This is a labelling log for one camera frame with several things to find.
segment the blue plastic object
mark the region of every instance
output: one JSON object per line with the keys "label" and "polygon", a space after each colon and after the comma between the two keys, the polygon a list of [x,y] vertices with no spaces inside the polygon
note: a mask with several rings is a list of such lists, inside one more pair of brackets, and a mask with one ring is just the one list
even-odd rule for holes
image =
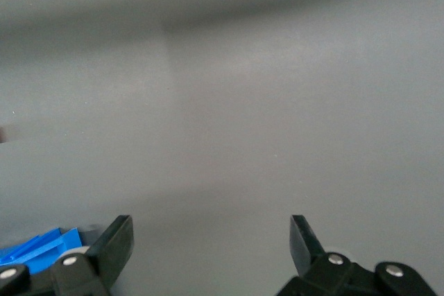
{"label": "blue plastic object", "polygon": [[31,274],[35,274],[47,269],[67,250],[80,246],[82,242],[77,229],[65,234],[54,229],[23,244],[0,250],[0,266],[23,263]]}

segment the silver screw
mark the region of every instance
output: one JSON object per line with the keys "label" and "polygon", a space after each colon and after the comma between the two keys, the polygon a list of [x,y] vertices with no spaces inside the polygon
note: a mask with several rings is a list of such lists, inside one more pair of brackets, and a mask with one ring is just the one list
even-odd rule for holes
{"label": "silver screw", "polygon": [[75,263],[77,261],[77,257],[75,257],[75,256],[71,256],[71,257],[69,257],[69,258],[66,258],[64,261],[63,261],[63,265],[65,265],[65,266],[70,266],[70,265],[72,265],[73,263]]}
{"label": "silver screw", "polygon": [[390,275],[393,275],[394,277],[404,276],[404,272],[402,271],[402,269],[395,265],[387,265],[386,272],[388,272]]}
{"label": "silver screw", "polygon": [[338,254],[331,254],[331,255],[329,255],[328,256],[328,261],[330,263],[333,263],[334,265],[342,265],[344,263],[344,260]]}
{"label": "silver screw", "polygon": [[10,277],[13,277],[15,273],[17,273],[17,270],[15,268],[10,268],[9,270],[0,273],[0,279],[9,279]]}

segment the gray surface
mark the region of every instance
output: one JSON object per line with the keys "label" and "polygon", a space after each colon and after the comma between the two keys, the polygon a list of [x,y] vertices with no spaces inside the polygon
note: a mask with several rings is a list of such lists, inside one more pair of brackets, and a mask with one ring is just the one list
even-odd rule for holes
{"label": "gray surface", "polygon": [[290,214],[444,294],[443,0],[0,0],[0,245],[135,219],[118,295],[274,295]]}

